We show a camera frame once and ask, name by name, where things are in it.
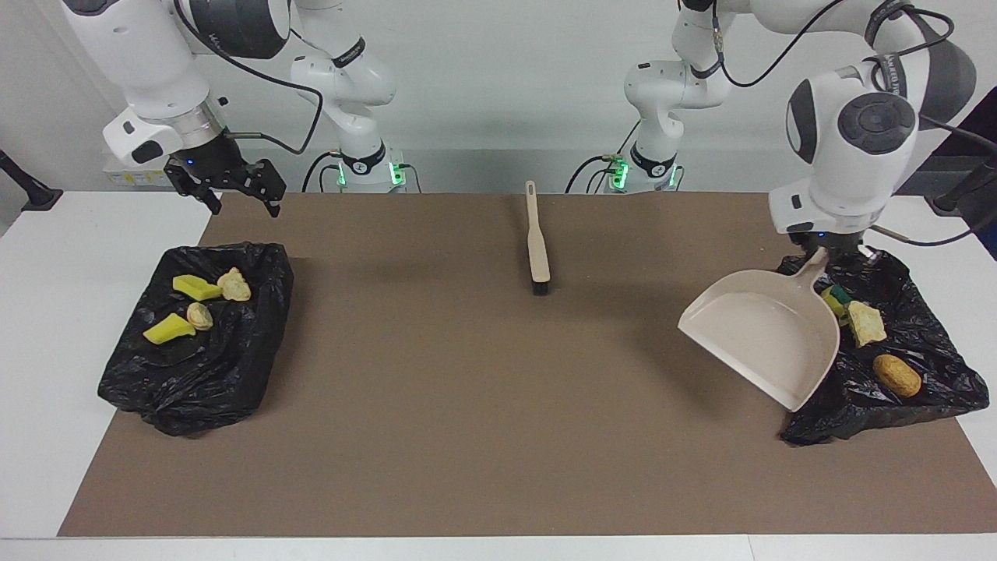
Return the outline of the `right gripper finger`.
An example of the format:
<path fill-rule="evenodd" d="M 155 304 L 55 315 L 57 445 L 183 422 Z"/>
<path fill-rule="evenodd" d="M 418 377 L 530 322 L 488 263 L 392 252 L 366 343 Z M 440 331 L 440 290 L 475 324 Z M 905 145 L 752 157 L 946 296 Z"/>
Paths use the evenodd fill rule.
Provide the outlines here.
<path fill-rule="evenodd" d="M 175 192 L 180 196 L 192 196 L 193 199 L 202 203 L 206 208 L 217 216 L 222 205 L 220 199 L 214 194 L 209 184 L 197 182 L 182 166 L 170 160 L 165 164 L 165 175 L 170 180 Z"/>
<path fill-rule="evenodd" d="M 234 189 L 263 203 L 271 217 L 278 217 L 287 189 L 286 182 L 270 160 L 243 164 L 234 173 Z"/>

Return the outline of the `green and yellow sponge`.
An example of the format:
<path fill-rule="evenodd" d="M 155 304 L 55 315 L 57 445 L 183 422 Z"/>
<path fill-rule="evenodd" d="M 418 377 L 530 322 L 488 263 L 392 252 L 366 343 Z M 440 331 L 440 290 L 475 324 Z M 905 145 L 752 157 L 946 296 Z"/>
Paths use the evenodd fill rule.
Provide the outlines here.
<path fill-rule="evenodd" d="M 848 306 L 852 302 L 852 297 L 837 284 L 830 285 L 820 292 L 820 298 L 829 306 L 838 322 L 845 322 L 848 319 Z"/>

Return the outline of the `notched yellow sponge piece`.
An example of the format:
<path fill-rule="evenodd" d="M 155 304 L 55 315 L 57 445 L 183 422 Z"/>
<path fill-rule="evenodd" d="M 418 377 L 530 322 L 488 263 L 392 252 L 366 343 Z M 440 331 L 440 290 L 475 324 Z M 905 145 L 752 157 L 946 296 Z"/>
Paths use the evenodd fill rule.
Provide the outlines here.
<path fill-rule="evenodd" d="M 212 301 L 222 297 L 220 285 L 211 284 L 204 278 L 191 274 L 172 277 L 172 290 L 181 292 L 196 302 Z"/>

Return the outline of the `pale foam lump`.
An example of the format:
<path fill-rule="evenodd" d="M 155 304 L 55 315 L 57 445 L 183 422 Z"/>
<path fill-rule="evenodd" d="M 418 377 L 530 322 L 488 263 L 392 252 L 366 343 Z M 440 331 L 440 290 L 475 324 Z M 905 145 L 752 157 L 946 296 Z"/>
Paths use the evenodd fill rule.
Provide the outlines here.
<path fill-rule="evenodd" d="M 248 302 L 252 299 L 252 288 L 237 267 L 221 274 L 215 284 L 220 288 L 222 298 L 227 301 Z"/>

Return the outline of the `beige plastic dustpan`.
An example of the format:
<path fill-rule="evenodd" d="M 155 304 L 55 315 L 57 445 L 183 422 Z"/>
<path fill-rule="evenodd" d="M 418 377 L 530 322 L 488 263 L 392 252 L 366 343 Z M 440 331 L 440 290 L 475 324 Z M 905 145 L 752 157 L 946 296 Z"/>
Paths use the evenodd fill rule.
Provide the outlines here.
<path fill-rule="evenodd" d="M 820 248 L 793 276 L 731 273 L 687 306 L 678 328 L 787 411 L 800 411 L 840 345 L 837 317 L 813 288 L 827 263 Z"/>

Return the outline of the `golden brown bread toy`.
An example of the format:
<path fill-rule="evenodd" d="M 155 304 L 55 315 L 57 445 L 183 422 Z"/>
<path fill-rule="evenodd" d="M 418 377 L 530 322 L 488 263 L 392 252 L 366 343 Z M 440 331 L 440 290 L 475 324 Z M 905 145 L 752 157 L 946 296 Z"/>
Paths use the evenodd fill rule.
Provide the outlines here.
<path fill-rule="evenodd" d="M 876 356 L 872 368 L 879 382 L 900 398 L 915 397 L 922 388 L 919 374 L 897 356 Z"/>

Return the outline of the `chunky yellow sponge piece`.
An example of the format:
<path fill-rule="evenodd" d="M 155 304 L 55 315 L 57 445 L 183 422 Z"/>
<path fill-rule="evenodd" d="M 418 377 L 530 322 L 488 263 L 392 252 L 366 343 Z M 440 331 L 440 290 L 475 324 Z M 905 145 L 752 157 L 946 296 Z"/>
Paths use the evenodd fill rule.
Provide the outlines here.
<path fill-rule="evenodd" d="M 197 329 L 185 318 L 171 313 L 159 323 L 143 331 L 143 337 L 150 344 L 163 345 L 182 337 L 194 337 Z"/>

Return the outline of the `beige hand brush black bristles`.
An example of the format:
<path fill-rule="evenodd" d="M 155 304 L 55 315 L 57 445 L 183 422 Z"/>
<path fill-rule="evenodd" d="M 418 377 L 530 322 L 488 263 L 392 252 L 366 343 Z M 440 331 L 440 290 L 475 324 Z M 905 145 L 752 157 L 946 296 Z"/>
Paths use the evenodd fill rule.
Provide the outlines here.
<path fill-rule="evenodd" d="M 534 295 L 545 297 L 551 287 L 551 265 L 549 265 L 544 232 L 541 228 L 541 221 L 539 221 L 537 185 L 531 180 L 526 181 L 526 204 L 527 252 L 531 285 L 533 285 Z"/>

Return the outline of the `black trash bag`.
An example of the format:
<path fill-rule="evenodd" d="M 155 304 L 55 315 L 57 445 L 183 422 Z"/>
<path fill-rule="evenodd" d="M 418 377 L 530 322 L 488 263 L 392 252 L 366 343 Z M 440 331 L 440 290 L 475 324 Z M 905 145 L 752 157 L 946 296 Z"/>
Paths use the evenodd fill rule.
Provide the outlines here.
<path fill-rule="evenodd" d="M 878 309 L 886 340 L 858 348 L 854 335 L 841 327 L 836 359 L 818 390 L 791 413 L 780 439 L 790 445 L 847 440 L 872 429 L 896 429 L 983 411 L 990 404 L 985 380 L 959 354 L 935 313 L 896 256 L 878 251 L 834 260 L 813 290 L 838 287 L 855 301 Z M 919 374 L 914 397 L 900 397 L 879 381 L 877 356 L 904 360 Z"/>
<path fill-rule="evenodd" d="M 146 331 L 184 316 L 190 298 L 172 287 L 182 274 L 216 281 L 236 269 L 252 297 L 207 302 L 213 327 L 162 344 Z M 140 295 L 97 384 L 97 396 L 136 413 L 167 436 L 220 429 L 260 408 L 291 308 L 294 273 L 281 244 L 168 249 Z"/>

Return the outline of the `white power strip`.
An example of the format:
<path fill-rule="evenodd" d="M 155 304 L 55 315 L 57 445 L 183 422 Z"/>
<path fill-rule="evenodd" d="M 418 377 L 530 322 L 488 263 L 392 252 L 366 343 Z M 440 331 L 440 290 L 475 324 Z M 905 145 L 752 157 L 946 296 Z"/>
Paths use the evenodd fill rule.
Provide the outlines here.
<path fill-rule="evenodd" d="M 104 168 L 107 180 L 114 187 L 127 189 L 172 189 L 168 176 L 161 169 Z"/>

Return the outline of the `brown table mat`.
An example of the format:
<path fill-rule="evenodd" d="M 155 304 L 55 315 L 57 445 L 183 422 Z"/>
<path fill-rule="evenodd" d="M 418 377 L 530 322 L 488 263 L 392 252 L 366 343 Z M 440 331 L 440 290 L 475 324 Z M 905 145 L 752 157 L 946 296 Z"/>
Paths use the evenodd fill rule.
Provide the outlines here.
<path fill-rule="evenodd" d="M 61 536 L 997 532 L 955 420 L 791 447 L 787 412 L 686 335 L 718 278 L 794 246 L 763 194 L 226 195 L 207 245 L 294 287 L 259 412 L 199 438 L 115 413 Z"/>

